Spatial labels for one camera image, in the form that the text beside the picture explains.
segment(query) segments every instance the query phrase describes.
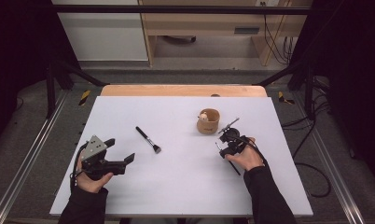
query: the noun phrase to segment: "aluminum rail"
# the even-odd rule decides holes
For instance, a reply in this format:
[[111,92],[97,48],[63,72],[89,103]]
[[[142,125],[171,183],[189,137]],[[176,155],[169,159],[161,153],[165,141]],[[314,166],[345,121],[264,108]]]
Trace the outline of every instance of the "aluminum rail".
[[233,6],[115,6],[115,5],[32,5],[32,9],[61,13],[186,13],[186,14],[259,14],[323,15],[332,8],[312,7],[233,7]]
[[[305,115],[304,108],[301,105],[303,100],[300,94],[293,92],[293,95],[295,99],[298,99],[298,106],[301,114]],[[312,143],[315,145],[318,156],[324,165],[324,169],[326,170],[329,180],[332,183],[332,187],[339,198],[339,202],[344,210],[345,216],[348,218],[348,221],[351,224],[365,224],[365,220],[354,201],[353,195],[348,190],[347,184],[344,182],[336,163],[332,160],[320,133],[315,128],[312,132]]]
[[28,174],[30,173],[32,167],[34,166],[37,156],[39,155],[43,145],[45,144],[56,119],[59,117],[60,112],[62,111],[67,95],[68,95],[68,91],[61,92],[59,99],[58,99],[58,103],[57,103],[58,106],[56,108],[56,111],[53,113],[51,118],[45,120],[39,134],[37,135],[30,150],[28,151],[27,156],[22,162],[19,171],[15,174],[12,182],[7,188],[6,193],[1,199],[0,201],[0,224],[4,223],[5,219],[7,218],[7,214],[10,211],[10,208],[12,207],[17,196],[19,195],[22,189],[22,186],[25,180],[27,179]]

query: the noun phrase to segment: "black sleeve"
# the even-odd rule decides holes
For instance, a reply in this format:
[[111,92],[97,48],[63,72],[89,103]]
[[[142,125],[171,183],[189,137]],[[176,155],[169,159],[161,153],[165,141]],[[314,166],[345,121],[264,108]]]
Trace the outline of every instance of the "black sleeve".
[[75,187],[68,204],[62,211],[59,224],[103,224],[107,195],[108,190],[104,188],[98,193],[89,193]]
[[252,213],[256,224],[296,223],[292,211],[275,185],[270,168],[253,168],[245,172],[243,179],[252,197]]

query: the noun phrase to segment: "gray floor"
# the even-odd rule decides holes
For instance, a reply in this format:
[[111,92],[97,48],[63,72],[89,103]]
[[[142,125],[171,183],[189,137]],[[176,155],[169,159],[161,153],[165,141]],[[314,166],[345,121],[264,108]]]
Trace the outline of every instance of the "gray floor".
[[[284,66],[275,64],[263,68],[258,65],[249,38],[231,39],[225,37],[198,37],[196,43],[184,40],[160,39],[157,58],[152,68],[134,65],[117,67],[100,63],[86,64],[87,71],[100,80],[111,83],[183,83],[183,84],[251,84],[275,74]],[[66,167],[72,158],[90,109],[101,88],[73,76],[76,82],[66,93],[65,103],[56,123],[51,129],[41,151],[35,158],[22,188],[17,189],[13,205],[7,212],[7,223],[17,223],[17,218],[29,218],[22,223],[33,223],[32,219],[56,220],[49,215],[54,194],[60,186]],[[278,80],[267,87],[268,95],[281,123],[304,117],[299,104],[286,104],[278,101],[278,92],[282,91],[286,99],[299,102],[302,91],[289,91],[285,87],[288,77]],[[87,103],[78,105],[85,90],[91,90]],[[19,93],[23,105],[16,111],[0,138],[0,201],[15,174],[19,171],[25,156],[30,150],[36,135],[45,122],[47,113],[46,85],[39,82]],[[351,193],[359,214],[364,221],[349,220],[343,207],[342,196],[333,188],[325,198],[309,196],[314,212],[313,217],[300,217],[300,223],[375,223],[375,179],[363,161],[353,160],[349,156],[337,122],[331,114],[323,111],[317,116],[315,131],[323,141],[323,147],[329,153],[340,171],[341,179]],[[285,138],[293,153],[308,129],[298,131],[285,130]],[[295,161],[309,163],[325,171],[318,149],[318,137],[311,135],[304,143]],[[326,181],[318,173],[305,167],[298,168],[305,189],[311,194],[326,191]]]

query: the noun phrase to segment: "white tabletop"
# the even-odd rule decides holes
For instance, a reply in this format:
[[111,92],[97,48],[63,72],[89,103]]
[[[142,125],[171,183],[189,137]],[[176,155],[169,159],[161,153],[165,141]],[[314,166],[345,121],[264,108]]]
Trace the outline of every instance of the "white tabletop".
[[[108,161],[122,161],[135,153],[125,175],[116,175],[109,190],[106,213],[118,217],[249,217],[251,198],[230,164],[215,145],[226,147],[221,134],[203,135],[196,123],[200,111],[220,113],[219,130],[231,127],[253,136],[271,167],[274,181],[295,216],[313,211],[268,97],[150,97],[99,96],[90,113],[78,147],[97,135],[115,138],[107,150]],[[139,126],[162,148],[156,154],[135,130]],[[69,175],[74,159],[50,210],[60,215],[70,196]],[[236,167],[243,174],[243,169]]]

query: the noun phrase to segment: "white cabinet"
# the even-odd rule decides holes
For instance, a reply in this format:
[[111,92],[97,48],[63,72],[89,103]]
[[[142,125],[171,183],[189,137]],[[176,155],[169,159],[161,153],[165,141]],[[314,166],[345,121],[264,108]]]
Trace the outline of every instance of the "white cabinet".
[[[54,5],[138,5],[136,0],[52,0]],[[139,13],[59,13],[79,61],[147,61]]]

